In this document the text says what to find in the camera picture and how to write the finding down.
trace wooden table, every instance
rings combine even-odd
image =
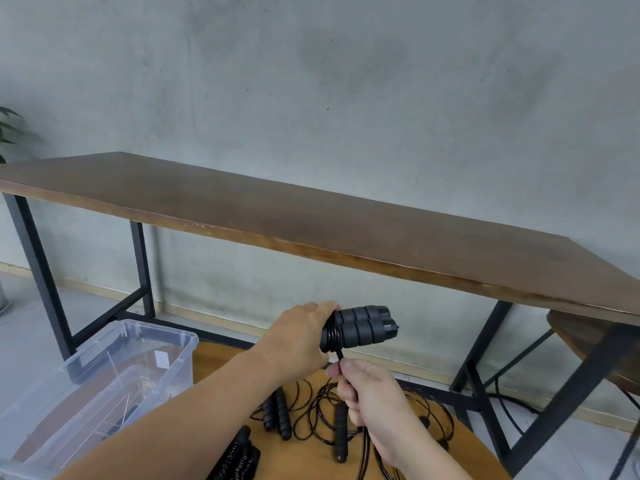
[[[238,349],[218,344],[200,343],[193,354],[193,380],[199,382],[208,375],[218,370],[231,357],[240,352]],[[318,371],[307,378],[311,382],[314,391],[323,386],[327,381],[324,371]],[[295,384],[284,386],[287,402],[292,404],[296,396]],[[308,397],[308,387],[301,385],[300,395],[304,400]],[[424,414],[412,404],[418,414]],[[432,411],[439,421],[445,425],[449,432],[449,422],[440,407],[431,403]],[[323,411],[329,421],[333,418],[331,407],[324,407]],[[292,413],[294,421],[303,411]],[[302,422],[298,425],[300,435],[308,433],[308,428]],[[449,442],[449,452],[468,471],[474,480],[509,480],[511,476],[501,466],[496,457],[486,446],[466,428],[460,421],[454,419],[454,435]],[[259,421],[249,420],[247,425],[251,427],[251,441],[262,452],[256,480],[351,480],[356,478],[360,464],[362,439],[360,435],[349,443],[349,456],[344,464],[337,463],[333,458],[333,448],[320,443],[315,437],[301,442],[295,438],[285,442],[277,431],[268,433]],[[434,438],[442,436],[441,430],[435,421],[431,420],[429,432]],[[332,438],[328,429],[322,430],[325,438]],[[382,479],[380,469],[376,465],[373,453],[369,459],[366,480]]]
[[[640,336],[640,282],[566,237],[412,209],[297,185],[158,160],[102,153],[0,168],[0,190],[64,357],[142,299],[157,322],[141,223],[198,233],[498,299],[451,385],[441,395],[469,425],[477,410],[498,457],[515,475]],[[140,288],[71,334],[25,197],[131,221]],[[615,322],[527,433],[510,448],[476,365],[513,303]],[[201,339],[250,344],[196,331]]]

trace white label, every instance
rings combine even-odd
[[[160,369],[168,369],[169,368],[169,354],[162,350],[156,350],[156,365]]]

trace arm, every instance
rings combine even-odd
[[[105,440],[56,480],[204,480],[268,395],[324,366],[321,331],[336,308],[325,301],[284,312],[250,350]]]
[[[382,458],[408,480],[471,480],[431,437],[384,367],[342,359],[333,363],[327,374],[340,377],[338,395],[347,403],[351,421],[369,428]]]

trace plant pot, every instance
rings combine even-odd
[[[11,305],[11,301],[9,301],[9,298],[6,297],[6,295],[4,294],[4,289],[2,288],[2,282],[0,282],[0,315],[2,315],[2,313],[9,308],[9,305]]]

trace wooden baseboard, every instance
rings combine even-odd
[[[14,266],[11,264],[6,264],[0,262],[0,272],[14,274],[16,276],[21,276],[23,278],[31,278],[31,270]],[[126,298],[129,294],[119,290],[112,290],[110,288],[101,287],[98,285],[92,285],[89,283],[79,282],[75,280],[70,280],[68,278],[59,278],[56,280],[56,283],[63,287],[69,288],[76,291],[82,291],[84,293],[89,293],[97,296],[101,296],[104,298],[110,298],[114,300],[122,300]],[[254,337],[261,337],[265,332],[265,329],[247,325],[240,322],[235,322],[233,320],[229,320],[226,318],[218,317],[215,315],[206,314],[203,312],[199,312],[196,310],[191,310],[189,308],[184,308],[181,306],[171,305],[170,303],[160,303],[156,301],[156,310],[165,312],[170,315],[177,315],[179,317],[187,318],[190,320],[195,320],[199,322],[208,323],[211,325],[216,325],[221,328],[225,328],[227,330],[234,330],[241,333],[246,333],[248,335],[253,335]],[[374,362],[380,364],[390,371],[398,372],[400,374],[406,374],[408,376],[426,379],[429,381],[438,382],[444,385],[450,385],[453,382],[453,376],[446,372],[434,371],[431,369],[425,369],[423,367],[417,367],[415,365],[396,362],[394,360],[385,359],[382,357],[376,357],[373,355],[366,355],[359,352],[354,351],[345,351],[344,355],[351,358],[365,358],[370,362]],[[513,389],[508,389],[505,387],[500,388],[501,392],[516,397],[517,399],[521,399],[532,406],[537,408],[544,408],[548,402],[549,398],[522,394],[521,392]],[[596,411],[585,407],[580,407],[573,414],[573,417],[582,419],[585,421],[589,421],[596,424],[601,424],[603,426],[608,426],[610,428],[621,429],[623,431],[633,431],[636,426],[636,422],[630,419],[622,418],[620,416],[615,416],[613,414],[605,413],[603,411]]]

